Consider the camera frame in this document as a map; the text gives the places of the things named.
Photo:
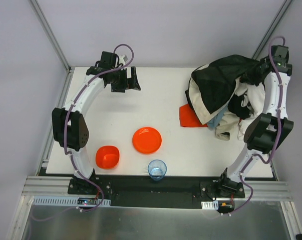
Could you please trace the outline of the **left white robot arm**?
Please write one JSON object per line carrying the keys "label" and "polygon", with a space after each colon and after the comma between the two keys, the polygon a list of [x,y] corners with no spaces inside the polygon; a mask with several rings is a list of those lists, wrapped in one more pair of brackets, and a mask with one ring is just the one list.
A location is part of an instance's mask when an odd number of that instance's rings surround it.
{"label": "left white robot arm", "polygon": [[71,100],[52,111],[54,140],[69,156],[74,176],[83,180],[94,172],[86,150],[89,130],[85,115],[106,86],[110,86],[113,93],[141,89],[136,68],[116,53],[104,51],[101,59],[87,69],[83,83]]}

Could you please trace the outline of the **orange cloth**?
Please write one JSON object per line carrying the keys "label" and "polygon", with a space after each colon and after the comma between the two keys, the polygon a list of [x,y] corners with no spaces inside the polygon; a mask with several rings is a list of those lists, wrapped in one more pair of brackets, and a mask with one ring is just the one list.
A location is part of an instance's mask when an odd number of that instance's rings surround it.
{"label": "orange cloth", "polygon": [[208,125],[207,124],[202,124],[199,120],[198,120],[198,118],[197,118],[197,116],[196,116],[196,114],[195,114],[195,112],[194,112],[194,110],[189,106],[189,104],[185,104],[185,105],[183,105],[183,106],[181,106],[180,108],[179,108],[179,121],[180,121],[180,126],[181,127],[184,127],[184,128],[190,128],[190,127],[192,127],[192,128],[201,128],[201,127],[203,127],[203,128],[207,128],[208,127]]}

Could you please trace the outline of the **black and cream mesh jacket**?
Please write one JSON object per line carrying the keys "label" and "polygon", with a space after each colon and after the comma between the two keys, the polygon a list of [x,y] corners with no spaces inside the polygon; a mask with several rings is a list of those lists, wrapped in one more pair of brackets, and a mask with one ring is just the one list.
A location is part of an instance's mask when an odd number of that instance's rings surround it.
{"label": "black and cream mesh jacket", "polygon": [[185,95],[201,124],[208,123],[227,106],[239,79],[257,64],[257,60],[233,54],[200,66],[191,73]]}

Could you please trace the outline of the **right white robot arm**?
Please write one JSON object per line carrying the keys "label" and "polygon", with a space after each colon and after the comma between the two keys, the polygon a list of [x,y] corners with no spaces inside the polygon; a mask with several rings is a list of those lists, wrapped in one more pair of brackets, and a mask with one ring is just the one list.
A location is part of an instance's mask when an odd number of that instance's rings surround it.
{"label": "right white robot arm", "polygon": [[262,113],[249,125],[244,134],[244,148],[221,174],[211,188],[218,198],[244,198],[244,179],[260,160],[269,164],[275,151],[293,129],[286,112],[287,87],[292,75],[289,49],[285,45],[272,45],[268,56],[254,68],[264,76],[265,99]]}

